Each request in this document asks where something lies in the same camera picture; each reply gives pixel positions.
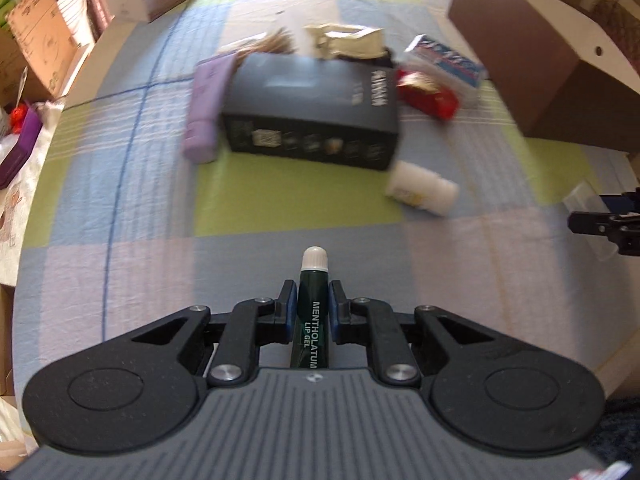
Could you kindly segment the green Mentholatum lip gel tube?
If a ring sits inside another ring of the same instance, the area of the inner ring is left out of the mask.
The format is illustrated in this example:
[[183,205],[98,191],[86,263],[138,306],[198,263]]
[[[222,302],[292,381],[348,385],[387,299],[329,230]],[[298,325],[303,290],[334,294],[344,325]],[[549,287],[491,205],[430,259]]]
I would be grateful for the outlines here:
[[328,254],[308,247],[300,268],[290,365],[307,370],[329,366]]

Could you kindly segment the black rectangular product box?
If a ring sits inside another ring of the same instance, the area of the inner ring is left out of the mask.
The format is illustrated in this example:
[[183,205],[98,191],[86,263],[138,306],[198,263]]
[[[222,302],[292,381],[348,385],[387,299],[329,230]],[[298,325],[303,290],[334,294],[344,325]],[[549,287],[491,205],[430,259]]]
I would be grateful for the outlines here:
[[232,78],[221,120],[235,152],[384,171],[400,137],[396,73],[252,53]]

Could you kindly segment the red snack packet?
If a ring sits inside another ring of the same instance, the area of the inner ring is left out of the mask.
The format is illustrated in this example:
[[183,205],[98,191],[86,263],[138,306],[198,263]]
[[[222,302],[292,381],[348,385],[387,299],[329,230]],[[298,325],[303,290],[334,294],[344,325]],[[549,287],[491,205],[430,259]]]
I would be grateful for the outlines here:
[[426,73],[398,70],[396,88],[402,102],[446,122],[459,108],[456,94]]

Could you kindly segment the cream hair claw clip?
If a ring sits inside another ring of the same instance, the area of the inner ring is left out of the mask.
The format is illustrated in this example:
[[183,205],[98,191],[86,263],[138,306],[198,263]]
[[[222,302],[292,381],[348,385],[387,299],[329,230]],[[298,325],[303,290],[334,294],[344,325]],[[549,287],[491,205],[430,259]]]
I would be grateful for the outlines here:
[[377,27],[326,23],[306,25],[314,55],[324,60],[377,60],[386,55],[384,30]]

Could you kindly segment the cotton swabs bag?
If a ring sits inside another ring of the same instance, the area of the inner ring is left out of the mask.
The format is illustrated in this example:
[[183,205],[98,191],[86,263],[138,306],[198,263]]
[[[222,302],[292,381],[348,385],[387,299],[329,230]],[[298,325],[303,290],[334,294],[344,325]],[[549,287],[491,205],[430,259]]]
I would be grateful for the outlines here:
[[234,54],[238,60],[244,60],[253,53],[292,54],[296,51],[292,32],[280,27],[271,32],[264,32],[225,44],[218,54]]

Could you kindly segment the brown cardboard sorting box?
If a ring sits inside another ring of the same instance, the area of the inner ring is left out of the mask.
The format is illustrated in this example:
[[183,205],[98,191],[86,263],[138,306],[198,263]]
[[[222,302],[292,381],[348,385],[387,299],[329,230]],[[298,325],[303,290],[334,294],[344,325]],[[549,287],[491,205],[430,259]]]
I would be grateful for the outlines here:
[[561,0],[451,0],[448,16],[528,138],[639,149],[639,75]]

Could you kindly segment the white pill bottle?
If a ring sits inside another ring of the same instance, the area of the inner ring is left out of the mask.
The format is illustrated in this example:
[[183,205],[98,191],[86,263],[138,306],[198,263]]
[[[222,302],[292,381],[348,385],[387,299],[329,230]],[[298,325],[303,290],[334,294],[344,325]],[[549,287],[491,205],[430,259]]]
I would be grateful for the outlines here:
[[411,162],[394,163],[385,195],[396,202],[447,217],[460,196],[460,186],[437,172]]

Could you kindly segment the purple tube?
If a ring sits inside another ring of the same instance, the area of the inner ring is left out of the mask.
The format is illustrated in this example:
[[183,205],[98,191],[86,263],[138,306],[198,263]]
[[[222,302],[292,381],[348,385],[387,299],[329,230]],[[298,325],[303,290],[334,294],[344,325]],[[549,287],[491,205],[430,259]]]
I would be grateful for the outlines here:
[[194,164],[208,164],[217,157],[218,122],[235,59],[234,53],[216,55],[196,66],[182,138],[182,154]]

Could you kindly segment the brown cardboard carton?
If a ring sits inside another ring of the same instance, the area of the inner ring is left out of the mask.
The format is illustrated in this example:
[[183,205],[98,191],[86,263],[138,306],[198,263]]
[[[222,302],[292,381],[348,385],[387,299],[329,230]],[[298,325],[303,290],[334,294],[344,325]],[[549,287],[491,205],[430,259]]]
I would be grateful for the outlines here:
[[82,56],[94,46],[88,0],[1,0],[1,105],[65,96]]

